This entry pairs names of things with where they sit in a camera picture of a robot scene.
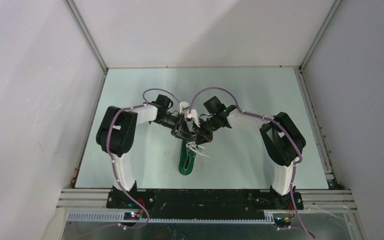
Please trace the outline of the green canvas sneaker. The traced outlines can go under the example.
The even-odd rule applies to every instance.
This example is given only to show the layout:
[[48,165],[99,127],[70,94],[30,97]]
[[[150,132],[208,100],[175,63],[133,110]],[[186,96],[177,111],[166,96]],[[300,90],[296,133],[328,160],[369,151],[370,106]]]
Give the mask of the green canvas sneaker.
[[187,147],[188,141],[183,140],[180,147],[178,171],[183,176],[189,176],[194,168],[196,153]]

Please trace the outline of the white shoelace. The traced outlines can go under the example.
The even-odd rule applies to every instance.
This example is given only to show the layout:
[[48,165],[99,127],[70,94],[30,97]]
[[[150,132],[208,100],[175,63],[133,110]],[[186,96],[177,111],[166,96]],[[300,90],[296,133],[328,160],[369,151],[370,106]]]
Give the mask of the white shoelace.
[[194,152],[195,154],[206,157],[206,158],[212,158],[213,156],[207,154],[206,148],[203,147],[202,145],[196,144],[194,141],[190,141],[186,143],[186,148],[189,149],[190,151]]

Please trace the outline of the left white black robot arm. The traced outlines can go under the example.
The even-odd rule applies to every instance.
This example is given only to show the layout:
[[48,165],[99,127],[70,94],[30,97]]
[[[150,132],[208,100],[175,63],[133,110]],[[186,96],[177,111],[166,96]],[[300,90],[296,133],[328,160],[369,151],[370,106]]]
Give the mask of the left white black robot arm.
[[113,186],[121,190],[118,201],[125,208],[133,208],[138,194],[131,189],[136,180],[133,176],[129,151],[134,144],[136,127],[144,123],[156,123],[170,129],[170,134],[181,140],[194,140],[185,117],[169,113],[174,102],[166,95],[159,94],[155,101],[132,107],[109,106],[96,134],[96,143],[111,158],[114,173]]

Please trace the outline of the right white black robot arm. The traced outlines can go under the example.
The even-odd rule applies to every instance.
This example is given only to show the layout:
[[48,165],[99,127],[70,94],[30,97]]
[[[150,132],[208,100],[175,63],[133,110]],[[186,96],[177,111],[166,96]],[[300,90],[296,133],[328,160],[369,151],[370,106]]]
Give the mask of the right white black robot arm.
[[210,116],[203,120],[194,109],[187,118],[193,120],[196,133],[194,143],[210,143],[213,133],[220,128],[242,129],[261,135],[266,152],[274,162],[273,181],[269,188],[271,204],[277,209],[290,205],[297,209],[295,176],[297,165],[303,160],[306,140],[289,115],[280,112],[274,116],[260,115],[240,109],[236,104],[226,107],[214,96],[204,103]]

